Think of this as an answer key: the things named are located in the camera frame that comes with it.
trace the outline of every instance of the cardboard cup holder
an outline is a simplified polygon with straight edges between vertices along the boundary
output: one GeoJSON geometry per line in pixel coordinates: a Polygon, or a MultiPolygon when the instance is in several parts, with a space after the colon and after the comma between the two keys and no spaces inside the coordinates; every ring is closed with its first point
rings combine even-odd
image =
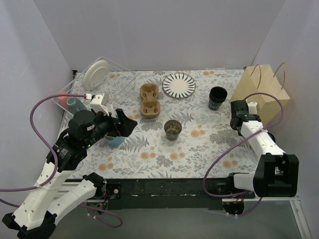
{"type": "Polygon", "coordinates": [[[156,84],[144,84],[140,88],[142,98],[141,114],[146,118],[155,118],[160,114],[159,87],[156,84]]]}

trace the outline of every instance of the black cup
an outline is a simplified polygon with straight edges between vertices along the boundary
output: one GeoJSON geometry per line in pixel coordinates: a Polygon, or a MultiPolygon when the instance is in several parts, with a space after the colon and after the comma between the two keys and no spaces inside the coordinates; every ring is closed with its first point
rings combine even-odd
{"type": "Polygon", "coordinates": [[[218,110],[226,97],[227,91],[224,88],[220,86],[213,87],[209,93],[208,107],[213,111],[218,110]]]}

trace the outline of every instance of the gray wall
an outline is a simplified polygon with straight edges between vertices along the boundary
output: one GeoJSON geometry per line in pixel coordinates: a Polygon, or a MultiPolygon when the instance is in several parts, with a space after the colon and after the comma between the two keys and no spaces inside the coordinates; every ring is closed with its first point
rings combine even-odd
{"type": "Polygon", "coordinates": [[[251,65],[285,0],[34,0],[72,69],[251,65]]]}
{"type": "Polygon", "coordinates": [[[285,89],[292,102],[285,122],[273,132],[278,144],[300,160],[298,194],[313,238],[319,238],[318,22],[318,1],[286,1],[254,61],[273,68],[283,61],[288,64],[285,89]]]}
{"type": "MultiPolygon", "coordinates": [[[[54,94],[71,79],[72,72],[32,0],[0,0],[0,188],[33,186],[48,149],[32,131],[29,113],[40,99],[54,94]]],[[[36,126],[53,144],[62,112],[52,102],[35,114],[36,126]]],[[[26,193],[1,193],[20,204],[26,193]]],[[[0,205],[0,217],[14,208],[0,205]]],[[[17,232],[0,223],[0,238],[17,232]]]]}

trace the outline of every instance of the paper bag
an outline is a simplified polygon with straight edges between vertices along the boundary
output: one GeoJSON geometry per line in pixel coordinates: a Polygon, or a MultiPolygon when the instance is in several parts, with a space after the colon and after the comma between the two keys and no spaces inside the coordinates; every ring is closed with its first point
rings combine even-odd
{"type": "MultiPolygon", "coordinates": [[[[235,93],[231,98],[232,101],[243,100],[246,96],[256,92],[264,92],[278,98],[285,105],[290,100],[287,92],[284,89],[286,79],[286,66],[284,67],[284,82],[281,85],[278,82],[276,73],[279,68],[284,65],[283,62],[278,69],[273,72],[270,65],[256,65],[246,68],[242,78],[240,79],[235,93]]],[[[265,95],[256,95],[248,98],[248,102],[257,102],[257,114],[262,120],[264,126],[276,116],[280,111],[280,106],[273,98],[265,95]]]]}

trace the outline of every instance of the black and white plate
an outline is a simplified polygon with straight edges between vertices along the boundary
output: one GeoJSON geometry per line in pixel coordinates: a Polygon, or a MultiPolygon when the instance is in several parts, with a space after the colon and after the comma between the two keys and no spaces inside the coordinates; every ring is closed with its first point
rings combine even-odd
{"type": "Polygon", "coordinates": [[[163,89],[166,94],[176,99],[189,97],[194,93],[196,84],[188,74],[176,72],[166,76],[163,80],[163,89]]]}

